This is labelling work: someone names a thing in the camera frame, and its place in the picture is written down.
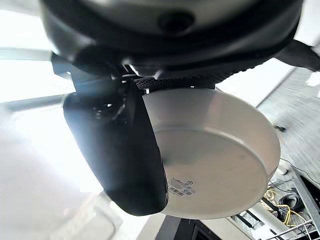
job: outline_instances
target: gray panel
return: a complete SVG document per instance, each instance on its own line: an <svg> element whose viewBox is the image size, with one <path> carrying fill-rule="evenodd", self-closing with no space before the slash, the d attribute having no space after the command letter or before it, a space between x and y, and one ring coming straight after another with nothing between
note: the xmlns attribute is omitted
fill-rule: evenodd
<svg viewBox="0 0 320 240"><path fill-rule="evenodd" d="M281 156L320 180L320 85L306 84L311 72L294 71L263 101L258 109L279 132Z"/></svg>

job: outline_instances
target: metal frame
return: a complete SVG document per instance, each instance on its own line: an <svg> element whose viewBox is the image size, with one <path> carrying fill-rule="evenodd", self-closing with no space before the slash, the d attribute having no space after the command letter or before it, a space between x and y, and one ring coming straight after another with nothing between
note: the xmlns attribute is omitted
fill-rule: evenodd
<svg viewBox="0 0 320 240"><path fill-rule="evenodd" d="M298 194L300 195L305 208L307 209L311 219L313 220L313 224L316 230L320 233L320 209L316 204L312 193L309 191L308 187L306 186L305 182L303 181L302 177L305 181L308 181L308 184L313 185L315 188L318 189L312 182L310 182L304 175L298 172L295 169L292 169L293 179L292 182L294 183Z"/></svg>

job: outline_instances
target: cable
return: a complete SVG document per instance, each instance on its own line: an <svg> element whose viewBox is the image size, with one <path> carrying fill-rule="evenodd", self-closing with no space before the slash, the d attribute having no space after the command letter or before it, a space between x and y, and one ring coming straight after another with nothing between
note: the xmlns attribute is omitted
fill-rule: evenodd
<svg viewBox="0 0 320 240"><path fill-rule="evenodd" d="M305 174L310 178L310 180L312 180L314 183L316 183L316 184L319 184L319 185L320 185L320 182L318 182L318 181L314 180L314 179L309 175L309 173L307 173L305 170L300 169L300 168L298 168L298 167L294 166L290 161L288 161L288 160L286 160L286 159L283 159L282 157L280 157L280 159L282 159L283 161L288 162L288 163L289 163L293 168L295 168L295 169L297 169L297 170L299 170L299 171L301 171L301 172L304 172L304 173L305 173Z"/></svg>
<svg viewBox="0 0 320 240"><path fill-rule="evenodd" d="M295 214L296 214L296 212L299 212L304 207L304 203L302 202L301 197L296 193L288 194L288 195L280 198L278 202L279 202L279 205L288 206L291 201L294 201L294 204L289 209L291 210L291 212L293 212ZM280 206L279 209L284 213L286 213L288 211L287 207Z"/></svg>
<svg viewBox="0 0 320 240"><path fill-rule="evenodd" d="M272 188L276 188L276 189L278 189L278 190L280 190L280 191L282 191L282 192L289 193L289 194L294 193L294 191L285 191L285 190L280 189L279 187L277 187L276 185L274 185L274 183L273 183L272 181L270 181L270 183L273 185Z"/></svg>

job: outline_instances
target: yellow cable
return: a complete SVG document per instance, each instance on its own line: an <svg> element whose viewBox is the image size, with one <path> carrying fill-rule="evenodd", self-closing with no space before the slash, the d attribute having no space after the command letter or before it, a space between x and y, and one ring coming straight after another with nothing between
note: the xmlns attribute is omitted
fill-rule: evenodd
<svg viewBox="0 0 320 240"><path fill-rule="evenodd" d="M307 221L304 217L302 217L299 213L296 213L295 211L290 210L293 214L297 215L298 217L302 218L305 222Z"/></svg>

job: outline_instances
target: white surface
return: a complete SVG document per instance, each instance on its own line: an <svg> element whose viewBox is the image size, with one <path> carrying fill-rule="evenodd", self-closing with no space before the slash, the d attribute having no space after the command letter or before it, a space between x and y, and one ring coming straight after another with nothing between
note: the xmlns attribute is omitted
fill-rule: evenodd
<svg viewBox="0 0 320 240"><path fill-rule="evenodd" d="M0 103L75 92L74 84L54 74L50 61L0 59Z"/></svg>
<svg viewBox="0 0 320 240"><path fill-rule="evenodd" d="M170 192L163 213L216 219L261 199L278 166L280 144L260 112L210 89L163 90L143 99Z"/></svg>
<svg viewBox="0 0 320 240"><path fill-rule="evenodd" d="M0 10L0 22L0 47L51 50L40 17Z"/></svg>
<svg viewBox="0 0 320 240"><path fill-rule="evenodd" d="M96 198L102 187L61 108L13 117L0 106L0 155L1 240L135 240L149 218Z"/></svg>
<svg viewBox="0 0 320 240"><path fill-rule="evenodd" d="M37 146L34 139L21 135L13 119L3 109L0 111L0 239L47 239L86 207L99 191L81 192L75 182L66 180L52 167L49 158L53 156L44 157L37 148L46 144ZM64 154L54 144L51 147L58 155Z"/></svg>
<svg viewBox="0 0 320 240"><path fill-rule="evenodd" d="M264 224L268 225L270 229L272 229L275 233L280 234L289 228L277 219L274 215L272 215L269 211L267 211L261 203L257 203L252 208L249 209L258 219L260 219ZM293 231L288 232L287 234L282 235L283 239L290 239L297 236Z"/></svg>

